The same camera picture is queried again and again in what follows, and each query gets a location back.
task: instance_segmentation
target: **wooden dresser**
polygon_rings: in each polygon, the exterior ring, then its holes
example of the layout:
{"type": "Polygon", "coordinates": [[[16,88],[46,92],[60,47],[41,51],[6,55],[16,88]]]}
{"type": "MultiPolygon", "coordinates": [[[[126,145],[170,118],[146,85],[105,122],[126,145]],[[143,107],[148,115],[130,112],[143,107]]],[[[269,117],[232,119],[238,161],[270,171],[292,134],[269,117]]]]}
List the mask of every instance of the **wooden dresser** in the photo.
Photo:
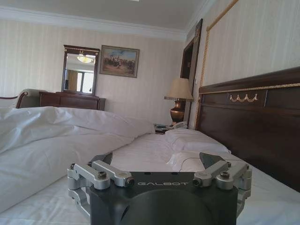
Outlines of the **wooden dresser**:
{"type": "Polygon", "coordinates": [[[97,96],[70,94],[65,92],[43,92],[40,93],[40,107],[68,107],[81,109],[103,110],[105,107],[105,98],[97,96]]]}

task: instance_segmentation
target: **bolt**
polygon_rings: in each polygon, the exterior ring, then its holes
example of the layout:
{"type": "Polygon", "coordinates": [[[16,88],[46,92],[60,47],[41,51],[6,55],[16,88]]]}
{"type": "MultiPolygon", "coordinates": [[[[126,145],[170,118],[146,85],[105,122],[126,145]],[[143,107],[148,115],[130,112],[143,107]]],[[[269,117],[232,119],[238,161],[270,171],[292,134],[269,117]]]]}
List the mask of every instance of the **bolt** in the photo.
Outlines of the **bolt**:
{"type": "Polygon", "coordinates": [[[229,178],[229,173],[228,172],[221,172],[220,175],[223,178],[229,178]]]}
{"type": "Polygon", "coordinates": [[[99,178],[99,179],[104,179],[104,178],[106,178],[106,172],[104,172],[104,171],[99,172],[99,173],[98,173],[98,178],[99,178]]]}
{"type": "Polygon", "coordinates": [[[199,186],[201,185],[202,182],[201,182],[201,181],[198,181],[198,180],[196,180],[196,179],[193,179],[193,182],[192,182],[192,183],[193,183],[194,186],[199,187],[199,186]]]}
{"type": "Polygon", "coordinates": [[[133,178],[128,178],[125,183],[125,187],[131,187],[135,184],[135,180],[133,178]]]}

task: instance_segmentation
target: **picture frame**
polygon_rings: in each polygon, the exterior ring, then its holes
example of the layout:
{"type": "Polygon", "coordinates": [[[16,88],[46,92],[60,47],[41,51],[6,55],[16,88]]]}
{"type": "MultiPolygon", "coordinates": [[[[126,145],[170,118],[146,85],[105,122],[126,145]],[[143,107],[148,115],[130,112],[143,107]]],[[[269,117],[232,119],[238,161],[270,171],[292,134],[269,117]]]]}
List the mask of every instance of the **picture frame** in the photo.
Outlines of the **picture frame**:
{"type": "Polygon", "coordinates": [[[103,45],[100,73],[137,78],[140,50],[103,45]]]}

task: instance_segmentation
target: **wooden headboard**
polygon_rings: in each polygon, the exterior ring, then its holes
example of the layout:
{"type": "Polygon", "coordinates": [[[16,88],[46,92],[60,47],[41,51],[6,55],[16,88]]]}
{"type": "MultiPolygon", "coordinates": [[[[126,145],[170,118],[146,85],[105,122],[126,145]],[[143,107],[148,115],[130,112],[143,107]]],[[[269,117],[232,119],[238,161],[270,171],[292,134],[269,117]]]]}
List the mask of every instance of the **wooden headboard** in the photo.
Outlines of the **wooden headboard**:
{"type": "Polygon", "coordinates": [[[199,94],[197,130],[300,192],[300,67],[203,86],[199,94]]]}

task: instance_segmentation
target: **wall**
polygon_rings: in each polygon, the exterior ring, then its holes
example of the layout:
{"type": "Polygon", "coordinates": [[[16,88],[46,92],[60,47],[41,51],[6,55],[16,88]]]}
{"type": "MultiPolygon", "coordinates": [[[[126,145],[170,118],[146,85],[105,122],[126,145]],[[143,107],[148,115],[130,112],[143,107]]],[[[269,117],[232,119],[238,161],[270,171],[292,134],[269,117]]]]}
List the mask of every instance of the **wall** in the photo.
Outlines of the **wall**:
{"type": "Polygon", "coordinates": [[[170,124],[173,101],[164,100],[180,75],[183,42],[0,20],[0,96],[25,88],[60,91],[63,45],[140,49],[137,79],[98,75],[96,95],[110,112],[170,124]]]}
{"type": "MultiPolygon", "coordinates": [[[[198,97],[206,27],[232,0],[217,0],[203,18],[198,97]]],[[[300,1],[239,0],[210,31],[203,85],[235,80],[300,65],[300,1]]],[[[190,127],[195,123],[192,104],[190,127]]]]}

